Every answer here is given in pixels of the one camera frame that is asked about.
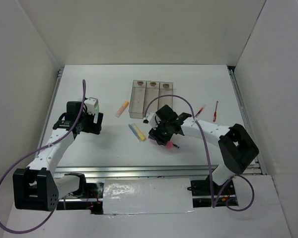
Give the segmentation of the pink capped pen bundle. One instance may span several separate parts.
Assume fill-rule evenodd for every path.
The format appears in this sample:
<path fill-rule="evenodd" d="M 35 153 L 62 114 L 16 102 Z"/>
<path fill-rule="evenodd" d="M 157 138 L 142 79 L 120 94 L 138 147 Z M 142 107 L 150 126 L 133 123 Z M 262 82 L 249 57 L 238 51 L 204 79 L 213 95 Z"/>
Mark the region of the pink capped pen bundle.
<path fill-rule="evenodd" d="M 171 141 L 168 141 L 164 147 L 167 149 L 171 149 L 171 148 L 174 148 L 175 146 Z"/>

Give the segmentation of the orange pink highlighter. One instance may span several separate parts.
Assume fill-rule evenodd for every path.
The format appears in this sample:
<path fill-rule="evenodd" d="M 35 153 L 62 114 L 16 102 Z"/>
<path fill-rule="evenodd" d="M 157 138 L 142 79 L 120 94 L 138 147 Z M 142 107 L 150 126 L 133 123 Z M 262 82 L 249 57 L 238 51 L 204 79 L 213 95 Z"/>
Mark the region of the orange pink highlighter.
<path fill-rule="evenodd" d="M 129 102 L 125 101 L 115 113 L 115 117 L 119 118 L 121 114 L 124 112 L 124 110 L 128 107 L 128 105 L 129 105 Z"/>

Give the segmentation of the green highlighter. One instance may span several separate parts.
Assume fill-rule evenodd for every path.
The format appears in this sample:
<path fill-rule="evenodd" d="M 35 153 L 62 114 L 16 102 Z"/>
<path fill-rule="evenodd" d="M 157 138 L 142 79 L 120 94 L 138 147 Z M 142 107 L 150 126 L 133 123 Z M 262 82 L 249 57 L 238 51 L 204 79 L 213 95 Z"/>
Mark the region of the green highlighter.
<path fill-rule="evenodd" d="M 94 120 L 93 120 L 93 123 L 94 124 L 97 124 L 97 121 L 98 121 L 98 114 L 99 114 L 99 105 L 97 104 L 96 106 L 95 106 L 95 115 L 94 115 Z"/>

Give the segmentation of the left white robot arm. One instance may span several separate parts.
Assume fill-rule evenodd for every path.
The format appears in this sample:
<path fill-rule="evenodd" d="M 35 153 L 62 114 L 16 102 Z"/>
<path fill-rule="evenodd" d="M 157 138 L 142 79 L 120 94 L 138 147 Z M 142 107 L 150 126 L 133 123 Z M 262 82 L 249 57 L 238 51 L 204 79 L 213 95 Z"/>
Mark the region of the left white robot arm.
<path fill-rule="evenodd" d="M 100 134 L 102 120 L 97 98 L 67 102 L 66 112 L 53 125 L 47 147 L 40 150 L 26 168 L 13 173 L 17 209 L 53 211 L 59 199 L 68 194 L 77 198 L 87 194 L 88 185 L 83 174 L 67 173 L 54 178 L 54 173 L 66 150 L 81 132 Z"/>

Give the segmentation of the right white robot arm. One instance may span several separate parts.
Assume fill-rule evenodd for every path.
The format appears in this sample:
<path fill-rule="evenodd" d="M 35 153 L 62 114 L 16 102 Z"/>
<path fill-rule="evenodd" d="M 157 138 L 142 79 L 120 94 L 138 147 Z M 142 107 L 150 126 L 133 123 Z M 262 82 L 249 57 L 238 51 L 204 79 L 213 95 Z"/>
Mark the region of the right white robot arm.
<path fill-rule="evenodd" d="M 211 194 L 219 194 L 224 183 L 232 176 L 243 174 L 259 154 L 246 129 L 237 123 L 222 126 L 193 118 L 188 113 L 178 115 L 168 105 L 155 113 L 148 113 L 143 122 L 151 126 L 149 138 L 158 145 L 167 146 L 173 135 L 180 134 L 204 139 L 219 147 L 223 161 L 213 170 L 212 179 L 207 182 Z"/>

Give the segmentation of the yellow highlighter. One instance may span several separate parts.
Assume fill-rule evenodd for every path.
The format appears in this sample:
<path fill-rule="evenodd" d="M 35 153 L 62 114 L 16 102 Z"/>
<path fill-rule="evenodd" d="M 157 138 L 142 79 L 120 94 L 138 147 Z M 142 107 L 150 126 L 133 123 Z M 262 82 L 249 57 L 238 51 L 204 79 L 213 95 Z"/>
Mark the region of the yellow highlighter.
<path fill-rule="evenodd" d="M 145 141 L 146 140 L 146 137 L 145 135 L 141 132 L 141 130 L 138 128 L 138 126 L 136 124 L 133 125 L 134 127 L 134 130 L 136 131 L 140 141 Z"/>

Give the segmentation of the right clear plastic container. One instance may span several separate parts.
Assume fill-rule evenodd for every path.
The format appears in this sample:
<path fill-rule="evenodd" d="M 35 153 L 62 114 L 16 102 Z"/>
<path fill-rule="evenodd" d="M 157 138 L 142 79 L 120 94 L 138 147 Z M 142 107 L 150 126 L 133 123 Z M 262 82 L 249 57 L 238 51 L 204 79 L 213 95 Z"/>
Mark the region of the right clear plastic container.
<path fill-rule="evenodd" d="M 168 105 L 173 108 L 173 83 L 172 82 L 160 82 L 159 85 L 159 99 L 158 99 L 158 109 L 163 106 Z"/>

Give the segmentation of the clear plastic container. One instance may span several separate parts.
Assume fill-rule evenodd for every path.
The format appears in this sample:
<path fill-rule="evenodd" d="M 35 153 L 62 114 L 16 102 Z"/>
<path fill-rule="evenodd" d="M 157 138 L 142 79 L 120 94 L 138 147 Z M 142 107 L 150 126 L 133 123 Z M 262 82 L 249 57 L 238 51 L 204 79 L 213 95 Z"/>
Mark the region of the clear plastic container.
<path fill-rule="evenodd" d="M 129 116 L 131 119 L 142 119 L 144 113 L 144 103 L 147 82 L 134 80 L 131 91 Z"/>
<path fill-rule="evenodd" d="M 158 81 L 147 81 L 146 89 L 145 89 L 145 101 L 144 101 L 145 109 L 154 98 L 159 96 L 159 86 L 160 86 L 160 82 Z"/>
<path fill-rule="evenodd" d="M 159 99 L 158 99 L 158 109 L 163 106 L 168 105 L 173 108 L 173 83 L 172 82 L 160 82 L 159 85 Z"/>

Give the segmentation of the red black pen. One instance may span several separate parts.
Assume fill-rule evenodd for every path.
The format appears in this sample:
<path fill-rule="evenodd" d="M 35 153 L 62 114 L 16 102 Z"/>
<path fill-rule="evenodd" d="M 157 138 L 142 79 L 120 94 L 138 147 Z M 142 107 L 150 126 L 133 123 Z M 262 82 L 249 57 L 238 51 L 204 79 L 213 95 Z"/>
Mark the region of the red black pen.
<path fill-rule="evenodd" d="M 195 117 L 198 117 L 200 113 L 206 108 L 206 104 L 202 105 L 202 107 L 198 110 L 198 112 L 195 114 Z"/>

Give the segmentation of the middle clear plastic container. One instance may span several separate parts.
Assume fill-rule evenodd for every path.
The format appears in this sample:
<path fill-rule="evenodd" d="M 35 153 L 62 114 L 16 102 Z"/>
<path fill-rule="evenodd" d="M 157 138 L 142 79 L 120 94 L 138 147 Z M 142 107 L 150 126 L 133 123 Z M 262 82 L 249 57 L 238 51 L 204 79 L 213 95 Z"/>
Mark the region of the middle clear plastic container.
<path fill-rule="evenodd" d="M 147 81 L 146 89 L 145 89 L 145 101 L 144 101 L 145 109 L 154 98 L 159 96 L 159 86 L 160 86 L 160 82 L 158 81 Z"/>

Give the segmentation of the left clear plastic container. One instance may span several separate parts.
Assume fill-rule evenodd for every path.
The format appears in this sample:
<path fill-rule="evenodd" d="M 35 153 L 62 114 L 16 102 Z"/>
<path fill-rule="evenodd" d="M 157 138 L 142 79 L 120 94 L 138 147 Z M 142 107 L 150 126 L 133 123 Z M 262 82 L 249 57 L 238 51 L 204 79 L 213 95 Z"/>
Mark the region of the left clear plastic container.
<path fill-rule="evenodd" d="M 144 113 L 144 103 L 147 82 L 134 80 L 131 91 L 129 116 L 131 119 L 142 119 Z"/>

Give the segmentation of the blue pen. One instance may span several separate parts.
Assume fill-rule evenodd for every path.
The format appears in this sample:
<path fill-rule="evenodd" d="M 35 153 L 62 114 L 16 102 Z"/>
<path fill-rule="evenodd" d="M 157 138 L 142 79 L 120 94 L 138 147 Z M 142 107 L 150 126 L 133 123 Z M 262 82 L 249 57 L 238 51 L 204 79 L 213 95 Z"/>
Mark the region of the blue pen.
<path fill-rule="evenodd" d="M 135 135 L 135 137 L 138 139 L 138 141 L 141 141 L 140 137 L 138 136 L 138 134 L 135 131 L 135 129 L 133 128 L 133 126 L 131 124 L 128 124 L 128 127 L 130 128 L 130 130 L 132 131 L 132 133 Z"/>

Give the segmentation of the red white pen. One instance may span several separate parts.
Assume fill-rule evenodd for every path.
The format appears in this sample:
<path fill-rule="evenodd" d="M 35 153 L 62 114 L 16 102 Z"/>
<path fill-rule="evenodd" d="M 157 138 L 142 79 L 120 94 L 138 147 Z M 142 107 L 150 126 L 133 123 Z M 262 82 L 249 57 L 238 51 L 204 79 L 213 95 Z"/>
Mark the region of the red white pen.
<path fill-rule="evenodd" d="M 214 115 L 213 115 L 213 122 L 216 122 L 216 119 L 217 119 L 218 104 L 219 104 L 219 102 L 216 101 L 215 111 L 214 111 Z"/>

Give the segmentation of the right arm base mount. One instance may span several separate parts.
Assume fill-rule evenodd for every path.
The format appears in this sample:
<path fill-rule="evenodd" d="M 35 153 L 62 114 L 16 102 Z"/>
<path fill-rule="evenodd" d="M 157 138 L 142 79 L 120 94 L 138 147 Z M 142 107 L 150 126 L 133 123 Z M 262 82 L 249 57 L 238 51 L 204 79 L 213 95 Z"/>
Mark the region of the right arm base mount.
<path fill-rule="evenodd" d="M 190 181 L 190 186 L 187 187 L 188 191 L 191 191 L 193 196 L 210 196 L 211 187 L 210 181 L 206 180 L 192 180 Z M 230 181 L 228 185 L 223 189 L 221 196 L 230 197 L 235 195 L 235 189 L 233 182 Z"/>

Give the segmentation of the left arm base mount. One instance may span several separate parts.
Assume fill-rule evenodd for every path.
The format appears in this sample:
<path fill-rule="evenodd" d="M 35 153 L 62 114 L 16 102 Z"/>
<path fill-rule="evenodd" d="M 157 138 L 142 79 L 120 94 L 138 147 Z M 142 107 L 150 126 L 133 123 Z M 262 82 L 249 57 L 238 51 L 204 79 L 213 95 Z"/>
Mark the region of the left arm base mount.
<path fill-rule="evenodd" d="M 104 183 L 87 183 L 80 194 L 69 193 L 61 198 L 57 210 L 86 210 L 94 215 L 103 215 L 103 188 Z"/>

